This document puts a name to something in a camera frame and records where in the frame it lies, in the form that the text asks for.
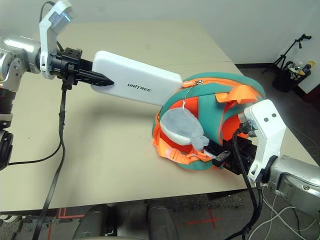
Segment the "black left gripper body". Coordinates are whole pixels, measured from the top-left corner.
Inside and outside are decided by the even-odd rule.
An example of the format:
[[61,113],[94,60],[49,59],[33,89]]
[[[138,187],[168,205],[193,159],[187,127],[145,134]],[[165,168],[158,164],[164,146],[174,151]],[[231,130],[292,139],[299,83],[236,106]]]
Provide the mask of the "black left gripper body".
[[82,53],[78,48],[59,50],[52,58],[50,74],[62,79],[65,87],[77,85],[76,75],[79,72]]

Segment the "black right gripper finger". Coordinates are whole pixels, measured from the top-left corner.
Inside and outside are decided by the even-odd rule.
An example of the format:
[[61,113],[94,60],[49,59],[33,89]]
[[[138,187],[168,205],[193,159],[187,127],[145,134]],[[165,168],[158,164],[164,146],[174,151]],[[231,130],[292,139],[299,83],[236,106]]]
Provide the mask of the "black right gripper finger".
[[203,147],[203,153],[211,158],[226,158],[227,151],[214,141],[209,141],[208,145]]

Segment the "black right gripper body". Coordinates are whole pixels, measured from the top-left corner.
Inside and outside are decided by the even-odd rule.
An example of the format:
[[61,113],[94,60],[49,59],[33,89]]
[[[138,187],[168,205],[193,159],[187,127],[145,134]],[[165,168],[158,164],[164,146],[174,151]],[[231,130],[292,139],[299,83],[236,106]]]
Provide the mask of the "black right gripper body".
[[[217,166],[223,166],[225,169],[231,171],[236,175],[241,174],[241,166],[236,154],[236,148],[233,140],[223,140],[221,145],[225,151],[227,151],[226,158],[214,158],[212,163]],[[244,166],[245,173],[249,172],[249,169],[255,159],[257,146],[252,144],[252,141],[246,138],[237,138],[237,149],[241,157],[242,164]]]

